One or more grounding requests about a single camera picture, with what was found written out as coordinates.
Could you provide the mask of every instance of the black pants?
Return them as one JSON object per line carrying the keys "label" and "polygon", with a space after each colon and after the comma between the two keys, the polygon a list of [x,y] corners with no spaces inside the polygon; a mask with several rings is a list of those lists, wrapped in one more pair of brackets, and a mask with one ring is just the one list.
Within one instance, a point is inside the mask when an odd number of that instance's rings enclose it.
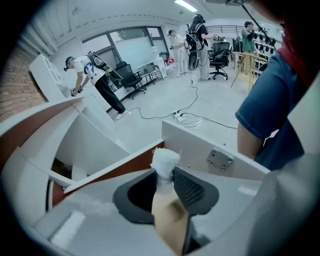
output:
{"label": "black pants", "polygon": [[108,79],[106,75],[103,75],[96,81],[94,87],[98,90],[101,96],[105,99],[108,104],[113,107],[119,114],[126,111],[125,106],[121,103],[118,97],[108,86]]}

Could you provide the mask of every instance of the extension cord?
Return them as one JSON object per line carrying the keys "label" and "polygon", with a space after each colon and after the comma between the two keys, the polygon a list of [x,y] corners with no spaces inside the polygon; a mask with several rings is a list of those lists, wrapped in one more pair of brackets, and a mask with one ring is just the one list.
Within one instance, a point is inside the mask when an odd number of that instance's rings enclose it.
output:
{"label": "extension cord", "polygon": [[180,110],[176,110],[172,112],[172,115],[174,116],[175,120],[179,123],[183,123],[187,120],[186,115],[180,114]]}

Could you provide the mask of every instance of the floor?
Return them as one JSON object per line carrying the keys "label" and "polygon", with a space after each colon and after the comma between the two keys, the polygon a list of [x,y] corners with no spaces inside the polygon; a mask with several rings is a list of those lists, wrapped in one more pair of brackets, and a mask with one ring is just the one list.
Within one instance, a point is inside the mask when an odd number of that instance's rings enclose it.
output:
{"label": "floor", "polygon": [[[198,87],[199,98],[185,112],[236,128],[238,121],[235,118],[235,112],[248,95],[248,83],[237,80],[231,88],[231,83],[235,78],[233,66],[234,64],[231,62],[228,67],[224,68],[229,75],[228,80],[218,75],[216,80],[199,81],[198,69],[191,75],[182,77],[176,77],[176,73],[172,73],[164,80],[148,85],[146,94],[139,92],[134,96],[134,100],[126,99],[122,103],[130,111],[122,119],[115,121],[119,139],[131,153],[160,139],[161,121],[171,120],[174,122],[174,117],[142,119],[139,110],[134,108],[139,107],[144,118],[151,118],[164,117],[173,111],[188,107],[196,97],[196,89],[190,87],[191,78],[193,80],[192,86]],[[117,114],[115,110],[109,112],[114,120]],[[186,121],[181,125],[220,144],[237,149],[236,129],[203,120],[203,118],[188,114]]]}

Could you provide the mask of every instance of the metal plate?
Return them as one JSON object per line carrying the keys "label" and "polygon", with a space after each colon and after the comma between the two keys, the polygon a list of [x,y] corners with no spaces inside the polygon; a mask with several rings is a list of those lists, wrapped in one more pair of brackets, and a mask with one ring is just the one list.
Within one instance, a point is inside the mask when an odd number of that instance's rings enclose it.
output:
{"label": "metal plate", "polygon": [[212,167],[215,167],[222,172],[227,170],[233,163],[233,156],[228,155],[226,152],[223,152],[220,149],[213,148],[206,158],[206,161]]}

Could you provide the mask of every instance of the office chair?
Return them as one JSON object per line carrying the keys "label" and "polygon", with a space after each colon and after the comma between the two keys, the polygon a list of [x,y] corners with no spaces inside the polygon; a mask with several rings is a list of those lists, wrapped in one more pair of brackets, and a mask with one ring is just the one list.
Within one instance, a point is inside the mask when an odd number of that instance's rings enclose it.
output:
{"label": "office chair", "polygon": [[211,72],[213,80],[217,75],[224,76],[225,80],[228,80],[228,74],[223,70],[224,67],[229,65],[229,42],[215,42],[213,49],[209,51],[210,67],[215,67],[215,72]]}
{"label": "office chair", "polygon": [[[134,91],[131,93],[131,99],[134,99],[133,94],[137,92],[142,92],[146,94],[146,88],[142,85],[141,77],[136,77],[131,69],[131,65],[127,64],[125,61],[122,61],[116,65],[116,72],[122,77],[121,83],[123,84],[124,88],[134,88]],[[141,87],[144,90],[140,90],[138,83],[140,83]]]}

